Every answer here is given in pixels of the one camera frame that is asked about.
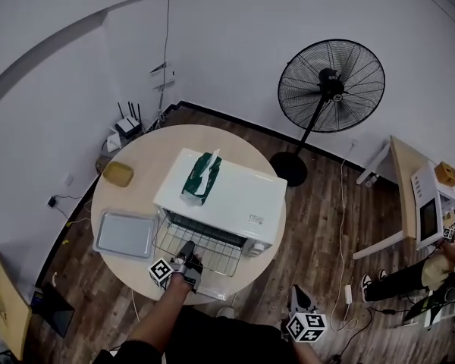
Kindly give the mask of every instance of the wooden floor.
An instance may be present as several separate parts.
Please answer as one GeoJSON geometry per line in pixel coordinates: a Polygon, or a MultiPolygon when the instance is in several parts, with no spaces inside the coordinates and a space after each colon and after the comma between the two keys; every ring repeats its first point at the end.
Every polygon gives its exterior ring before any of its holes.
{"type": "MultiPolygon", "coordinates": [[[[255,130],[201,112],[181,108],[169,114],[167,125],[205,124],[228,130],[253,144],[266,158],[292,145],[255,130]]],[[[252,323],[279,326],[286,313],[288,290],[299,284],[315,295],[329,316],[337,298],[342,262],[339,255],[339,227],[343,210],[340,200],[340,164],[313,152],[300,154],[309,169],[309,179],[287,191],[287,224],[274,261],[246,289],[232,296],[227,304],[237,318],[252,323]]],[[[343,226],[343,284],[352,284],[354,303],[348,319],[359,325],[352,331],[328,331],[314,348],[323,360],[342,351],[350,337],[369,321],[369,311],[361,301],[359,280],[366,272],[373,276],[379,268],[388,273],[421,260],[411,243],[399,244],[370,257],[354,261],[352,253],[400,230],[397,188],[379,180],[372,188],[356,185],[359,172],[343,168],[347,209],[343,226]]],[[[83,210],[80,218],[88,217],[83,210]]],[[[121,344],[137,322],[131,290],[108,269],[91,249],[93,235],[88,221],[73,225],[46,275],[76,309],[64,339],[35,315],[27,336],[29,362],[87,363],[102,348],[121,344]]],[[[135,294],[140,317],[152,301],[135,294]]],[[[214,315],[225,303],[199,306],[214,315]]],[[[377,309],[408,309],[407,300],[392,299],[373,304],[377,309]]],[[[345,313],[344,293],[334,314],[338,327],[345,313]]],[[[445,354],[455,359],[453,321],[445,320],[430,331],[422,327],[398,328],[402,315],[374,315],[368,329],[358,335],[344,354],[344,363],[439,363],[445,354]]]]}

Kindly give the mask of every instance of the table leg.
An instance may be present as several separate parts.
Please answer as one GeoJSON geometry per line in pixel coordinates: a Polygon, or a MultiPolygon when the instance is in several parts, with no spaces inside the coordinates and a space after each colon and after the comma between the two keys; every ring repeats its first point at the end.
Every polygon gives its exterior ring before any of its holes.
{"type": "Polygon", "coordinates": [[[371,160],[371,162],[368,164],[364,172],[357,178],[356,184],[360,185],[366,178],[371,174],[375,173],[376,168],[379,166],[379,164],[386,158],[386,156],[389,153],[389,149],[391,148],[391,144],[388,143],[384,148],[378,153],[378,155],[371,160]]]}
{"type": "Polygon", "coordinates": [[[404,239],[403,231],[399,231],[393,236],[389,236],[387,239],[384,239],[379,243],[373,244],[365,249],[361,249],[360,251],[353,253],[352,259],[357,260],[369,256],[373,253],[383,250],[384,248],[388,248],[389,246],[393,246],[394,244],[399,243],[402,239],[404,239]]]}

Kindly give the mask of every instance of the white toaster oven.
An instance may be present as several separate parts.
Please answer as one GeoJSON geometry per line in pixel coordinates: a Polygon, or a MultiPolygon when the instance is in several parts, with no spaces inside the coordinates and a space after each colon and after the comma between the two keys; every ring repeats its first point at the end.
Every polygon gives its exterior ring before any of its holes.
{"type": "Polygon", "coordinates": [[[191,149],[180,151],[153,200],[161,216],[246,256],[259,255],[276,240],[286,180],[223,159],[204,205],[189,206],[180,194],[201,155],[191,149]]]}

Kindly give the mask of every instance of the shoe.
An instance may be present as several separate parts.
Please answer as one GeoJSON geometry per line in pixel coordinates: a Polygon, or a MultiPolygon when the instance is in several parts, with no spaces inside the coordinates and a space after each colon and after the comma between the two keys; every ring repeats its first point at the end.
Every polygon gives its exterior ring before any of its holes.
{"type": "Polygon", "coordinates": [[[227,319],[234,319],[234,309],[230,306],[221,307],[216,314],[216,318],[226,317],[227,319]]]}
{"type": "Polygon", "coordinates": [[[379,276],[379,281],[382,282],[388,276],[388,274],[386,274],[386,270],[385,269],[381,268],[379,270],[378,276],[379,276]]]}
{"type": "Polygon", "coordinates": [[[369,276],[369,274],[365,274],[363,277],[362,277],[362,280],[361,280],[361,291],[362,291],[362,301],[364,303],[367,303],[367,300],[366,300],[366,290],[367,290],[367,287],[372,283],[372,280],[371,280],[371,277],[369,276]]]}

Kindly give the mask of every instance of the white cable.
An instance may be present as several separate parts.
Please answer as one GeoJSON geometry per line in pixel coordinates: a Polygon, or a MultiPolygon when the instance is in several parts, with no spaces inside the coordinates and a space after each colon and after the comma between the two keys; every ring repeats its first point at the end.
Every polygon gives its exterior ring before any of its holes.
{"type": "MultiPolygon", "coordinates": [[[[334,329],[334,327],[332,326],[332,317],[334,316],[334,311],[337,308],[337,305],[339,304],[340,292],[342,291],[342,278],[344,277],[344,269],[345,269],[344,253],[342,252],[342,228],[344,226],[344,219],[346,216],[346,203],[345,203],[345,199],[344,199],[344,182],[343,182],[344,176],[342,174],[342,170],[344,168],[344,163],[347,160],[347,157],[349,156],[350,152],[352,151],[352,149],[354,148],[355,145],[356,144],[353,142],[349,151],[345,155],[344,160],[340,164],[340,197],[342,199],[342,221],[340,222],[340,229],[339,229],[339,253],[340,253],[340,259],[342,260],[342,271],[340,272],[339,292],[337,294],[337,300],[335,301],[334,308],[332,309],[332,312],[331,312],[331,316],[328,319],[328,323],[329,323],[332,331],[335,331],[335,332],[341,331],[346,326],[348,326],[349,323],[351,323],[354,320],[354,318],[352,318],[351,320],[348,321],[348,323],[346,323],[344,325],[344,321],[347,317],[347,313],[349,312],[349,306],[348,306],[347,310],[346,310],[346,315],[344,316],[344,320],[342,321],[342,324],[343,324],[342,327],[340,329],[334,329]]],[[[352,329],[354,329],[358,323],[359,323],[359,320],[356,320],[356,325],[352,329]]]]}
{"type": "Polygon", "coordinates": [[[163,123],[165,121],[165,115],[162,112],[162,104],[164,102],[164,90],[165,90],[165,72],[167,70],[167,43],[168,43],[168,25],[170,21],[170,0],[167,0],[167,32],[165,34],[165,45],[164,45],[164,82],[162,84],[162,91],[160,93],[160,102],[158,103],[158,120],[157,120],[157,126],[156,129],[160,128],[160,123],[163,123]]]}
{"type": "Polygon", "coordinates": [[[89,213],[91,213],[91,211],[86,207],[87,204],[89,204],[90,202],[92,202],[93,200],[90,199],[88,202],[86,202],[83,207],[85,208],[85,210],[87,210],[89,213]]]}
{"type": "Polygon", "coordinates": [[[137,305],[135,305],[135,297],[133,296],[133,288],[131,289],[131,300],[133,301],[133,308],[135,309],[136,319],[140,322],[140,317],[137,312],[137,305]]]}
{"type": "Polygon", "coordinates": [[[56,210],[58,210],[58,211],[60,211],[60,212],[62,213],[62,215],[63,215],[63,216],[66,218],[66,220],[67,220],[66,224],[76,224],[76,223],[78,223],[78,222],[82,222],[82,221],[86,221],[86,220],[87,220],[87,221],[91,221],[91,220],[89,220],[88,218],[81,218],[80,220],[77,220],[77,221],[71,221],[71,220],[69,219],[69,217],[68,217],[61,209],[59,209],[57,206],[53,206],[53,208],[56,209],[56,210]]]}

